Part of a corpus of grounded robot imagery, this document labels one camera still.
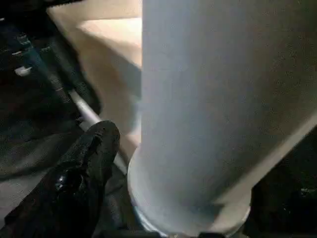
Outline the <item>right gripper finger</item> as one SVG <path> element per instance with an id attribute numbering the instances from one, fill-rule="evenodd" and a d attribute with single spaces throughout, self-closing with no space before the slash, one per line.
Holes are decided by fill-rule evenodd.
<path id="1" fill-rule="evenodd" d="M 120 145 L 110 121 L 90 127 L 4 220 L 6 238 L 89 238 Z"/>

